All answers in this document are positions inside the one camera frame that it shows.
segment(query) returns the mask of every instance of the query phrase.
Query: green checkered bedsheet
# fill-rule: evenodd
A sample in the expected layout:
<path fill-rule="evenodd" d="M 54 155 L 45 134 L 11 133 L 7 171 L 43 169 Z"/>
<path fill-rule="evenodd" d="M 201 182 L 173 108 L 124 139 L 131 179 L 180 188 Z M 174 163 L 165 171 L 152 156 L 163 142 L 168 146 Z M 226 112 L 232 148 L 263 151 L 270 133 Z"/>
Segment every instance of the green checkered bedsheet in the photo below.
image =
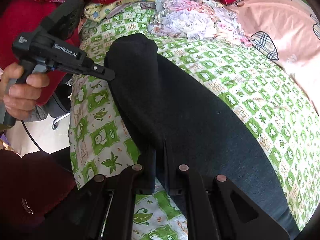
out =
<path fill-rule="evenodd" d="M 220 97 L 244 122 L 269 158 L 302 230 L 319 203 L 320 190 L 319 117 L 307 97 L 254 48 L 149 34 L 153 14 L 135 4 L 109 20 L 88 21 L 80 48 L 103 64 L 111 43 L 121 36 L 140 32 L 154 40 L 162 56 Z M 98 173 L 119 174 L 139 156 L 107 82 L 91 76 L 74 76 L 69 138 L 78 187 Z M 132 239 L 153 236 L 187 239 L 186 219 L 159 183 L 153 196 L 137 197 L 132 231 Z"/>

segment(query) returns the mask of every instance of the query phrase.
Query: human hand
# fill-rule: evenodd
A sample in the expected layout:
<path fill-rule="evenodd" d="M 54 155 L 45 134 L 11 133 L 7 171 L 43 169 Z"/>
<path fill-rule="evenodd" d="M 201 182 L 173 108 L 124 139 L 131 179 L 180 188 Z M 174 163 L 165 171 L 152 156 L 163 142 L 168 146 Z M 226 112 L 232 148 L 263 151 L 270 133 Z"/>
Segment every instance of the human hand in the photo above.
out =
<path fill-rule="evenodd" d="M 7 112 L 18 120 L 29 118 L 40 97 L 41 89 L 49 85 L 49 77 L 45 73 L 34 73 L 28 76 L 26 84 L 14 84 L 9 93 L 5 89 L 11 78 L 18 79 L 23 74 L 23 67 L 12 63 L 4 69 L 0 82 L 0 100 L 4 102 Z"/>

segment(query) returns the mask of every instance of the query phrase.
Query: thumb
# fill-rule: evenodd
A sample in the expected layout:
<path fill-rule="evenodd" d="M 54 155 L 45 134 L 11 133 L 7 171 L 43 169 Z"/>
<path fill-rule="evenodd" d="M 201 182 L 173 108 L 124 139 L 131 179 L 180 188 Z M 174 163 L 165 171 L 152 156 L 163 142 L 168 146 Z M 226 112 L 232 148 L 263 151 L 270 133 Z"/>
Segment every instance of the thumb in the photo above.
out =
<path fill-rule="evenodd" d="M 18 63 L 12 63 L 4 69 L 0 82 L 0 100 L 3 100 L 3 96 L 9 80 L 12 78 L 20 78 L 23 74 L 23 71 L 23 67 L 18 65 Z"/>

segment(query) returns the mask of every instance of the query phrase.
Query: pillow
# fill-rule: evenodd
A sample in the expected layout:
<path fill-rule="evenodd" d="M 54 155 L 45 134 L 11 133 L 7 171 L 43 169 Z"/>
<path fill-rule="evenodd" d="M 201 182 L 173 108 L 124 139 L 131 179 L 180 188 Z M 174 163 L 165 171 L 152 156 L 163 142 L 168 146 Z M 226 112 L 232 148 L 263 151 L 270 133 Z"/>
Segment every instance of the pillow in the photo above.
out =
<path fill-rule="evenodd" d="M 133 2 L 154 3 L 155 0 L 118 0 L 110 4 L 88 3 L 84 7 L 84 15 L 93 22 L 100 22 L 106 17 L 108 19 L 113 17 L 115 15 L 113 12 L 115 9 L 117 9 L 115 13 L 118 13 L 124 9 L 125 6 Z"/>
<path fill-rule="evenodd" d="M 301 0 L 239 0 L 228 9 L 253 46 L 284 69 L 320 110 L 320 25 Z"/>

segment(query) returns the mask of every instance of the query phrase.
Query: metal chair leg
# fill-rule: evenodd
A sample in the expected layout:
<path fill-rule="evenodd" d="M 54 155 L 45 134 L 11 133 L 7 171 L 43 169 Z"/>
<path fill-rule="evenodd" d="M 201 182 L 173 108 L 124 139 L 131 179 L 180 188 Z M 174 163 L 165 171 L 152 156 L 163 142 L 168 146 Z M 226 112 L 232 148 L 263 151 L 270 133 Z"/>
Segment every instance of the metal chair leg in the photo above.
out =
<path fill-rule="evenodd" d="M 61 121 L 63 118 L 67 117 L 68 115 L 70 115 L 70 113 L 66 113 L 62 116 L 59 116 L 57 117 L 56 119 L 53 120 L 53 123 L 52 123 L 52 129 L 53 130 L 56 130 L 56 128 L 58 127 L 58 122 Z"/>

